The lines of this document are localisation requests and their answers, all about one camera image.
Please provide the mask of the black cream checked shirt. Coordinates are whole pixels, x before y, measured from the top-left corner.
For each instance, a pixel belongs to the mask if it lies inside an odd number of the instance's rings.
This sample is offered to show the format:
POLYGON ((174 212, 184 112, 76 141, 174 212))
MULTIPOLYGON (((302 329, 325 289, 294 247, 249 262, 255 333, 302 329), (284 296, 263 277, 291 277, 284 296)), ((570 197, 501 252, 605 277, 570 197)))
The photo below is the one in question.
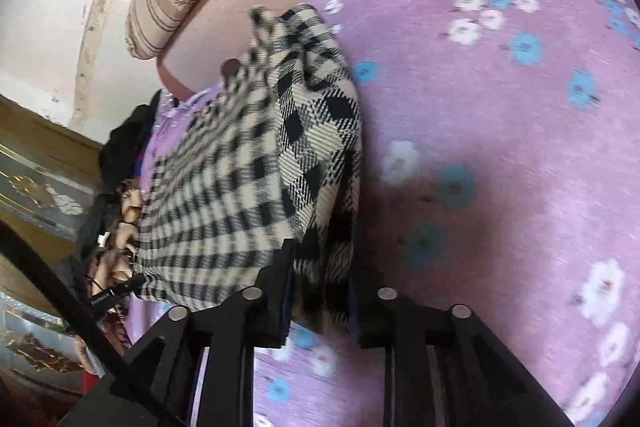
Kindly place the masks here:
POLYGON ((257 8, 250 19, 239 72, 155 161, 134 258, 138 295, 218 306, 292 239, 296 319, 344 327, 362 155, 356 84, 313 6, 257 8))

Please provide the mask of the brown beige patterned blanket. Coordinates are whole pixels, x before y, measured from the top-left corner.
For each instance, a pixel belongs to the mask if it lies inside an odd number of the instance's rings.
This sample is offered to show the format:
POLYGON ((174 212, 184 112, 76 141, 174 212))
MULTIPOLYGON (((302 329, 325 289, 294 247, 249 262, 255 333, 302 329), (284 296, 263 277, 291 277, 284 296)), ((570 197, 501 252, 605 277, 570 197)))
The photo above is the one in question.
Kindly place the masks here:
POLYGON ((113 196, 115 216, 107 220, 106 229, 98 235, 98 243, 87 269, 90 299, 114 286, 128 283, 134 277, 134 258, 139 247, 139 222, 143 209, 140 180, 125 180, 116 188, 113 196))

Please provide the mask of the black garment pile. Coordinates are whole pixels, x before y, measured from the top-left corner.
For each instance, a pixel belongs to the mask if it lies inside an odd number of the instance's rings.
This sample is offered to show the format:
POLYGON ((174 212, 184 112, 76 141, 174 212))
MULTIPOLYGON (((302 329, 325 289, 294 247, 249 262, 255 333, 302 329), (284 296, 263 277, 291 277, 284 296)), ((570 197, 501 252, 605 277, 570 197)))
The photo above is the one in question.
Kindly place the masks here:
POLYGON ((151 101, 140 104, 108 135, 98 156, 101 185, 88 217, 76 237, 75 254, 60 263, 75 286, 88 293, 87 269, 90 256, 98 243, 98 235, 107 227, 107 220, 115 216, 113 193, 127 179, 139 179, 145 147, 151 139, 155 117, 160 104, 156 92, 151 101))

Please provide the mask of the wooden glass wardrobe door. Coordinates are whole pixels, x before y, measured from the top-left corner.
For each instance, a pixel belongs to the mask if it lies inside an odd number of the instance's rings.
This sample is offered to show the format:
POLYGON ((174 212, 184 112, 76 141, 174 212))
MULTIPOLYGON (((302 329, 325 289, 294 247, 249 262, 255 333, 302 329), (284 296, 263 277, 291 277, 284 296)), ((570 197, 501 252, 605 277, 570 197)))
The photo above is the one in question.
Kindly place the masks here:
MULTIPOLYGON (((1 101, 1 220, 51 269, 73 254, 100 185, 99 144, 1 101)), ((1 380, 25 407, 63 415, 81 396, 72 337, 58 312, 1 262, 1 380)))

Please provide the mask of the purple floral bed sheet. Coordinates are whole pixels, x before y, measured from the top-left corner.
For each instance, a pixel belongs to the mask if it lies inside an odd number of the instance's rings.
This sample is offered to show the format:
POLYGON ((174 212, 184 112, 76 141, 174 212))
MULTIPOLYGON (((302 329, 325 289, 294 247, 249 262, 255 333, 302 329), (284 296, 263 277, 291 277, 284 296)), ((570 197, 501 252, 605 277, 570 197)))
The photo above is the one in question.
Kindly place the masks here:
POLYGON ((639 0, 198 0, 160 48, 212 87, 244 10, 308 2, 364 119, 362 251, 427 306, 466 303, 577 426, 639 365, 639 0))

